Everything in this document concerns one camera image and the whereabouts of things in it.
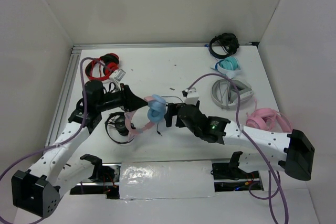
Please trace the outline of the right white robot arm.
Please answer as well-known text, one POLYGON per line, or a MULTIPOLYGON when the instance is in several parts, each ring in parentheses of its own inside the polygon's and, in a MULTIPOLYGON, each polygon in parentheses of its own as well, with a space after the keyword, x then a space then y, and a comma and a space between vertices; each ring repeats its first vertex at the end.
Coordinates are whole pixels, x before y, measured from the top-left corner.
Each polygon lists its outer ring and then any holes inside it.
POLYGON ((233 145, 257 150, 256 154, 236 151, 229 161, 229 172, 235 178, 261 170, 285 172, 291 178, 309 181, 312 175, 315 148, 304 132, 269 132, 217 116, 206 116, 198 105, 170 103, 164 116, 166 127, 188 128, 196 137, 221 145, 233 145))

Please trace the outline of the blue pink cat-ear headphones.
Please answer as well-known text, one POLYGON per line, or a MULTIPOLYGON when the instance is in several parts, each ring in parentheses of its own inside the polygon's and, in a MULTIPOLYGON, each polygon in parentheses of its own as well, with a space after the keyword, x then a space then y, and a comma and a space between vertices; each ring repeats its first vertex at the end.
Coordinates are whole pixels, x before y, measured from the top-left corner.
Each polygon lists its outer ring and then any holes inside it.
POLYGON ((149 107, 147 117, 149 119, 148 123, 141 128, 133 129, 131 126, 133 116, 135 115, 137 109, 132 112, 126 112, 125 116, 125 126, 129 131, 129 139, 133 139, 139 134, 142 134, 144 131, 152 128, 156 123, 159 123, 163 120, 166 114, 166 100, 159 95, 153 94, 152 96, 144 97, 143 100, 147 102, 149 107))

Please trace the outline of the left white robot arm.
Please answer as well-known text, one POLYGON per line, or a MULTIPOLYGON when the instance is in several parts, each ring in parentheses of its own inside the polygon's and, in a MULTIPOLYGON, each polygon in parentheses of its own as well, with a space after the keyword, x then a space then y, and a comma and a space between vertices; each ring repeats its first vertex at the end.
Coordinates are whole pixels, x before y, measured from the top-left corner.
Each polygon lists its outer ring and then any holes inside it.
POLYGON ((89 138, 106 110, 122 108, 133 112, 148 105, 148 101, 133 94, 128 85, 120 91, 104 91, 102 82, 91 80, 83 85, 82 100, 77 103, 68 123, 52 146, 28 170, 18 170, 11 178, 13 205, 48 218, 65 193, 80 181, 93 182, 103 177, 102 159, 84 154, 67 167, 77 148, 89 138))

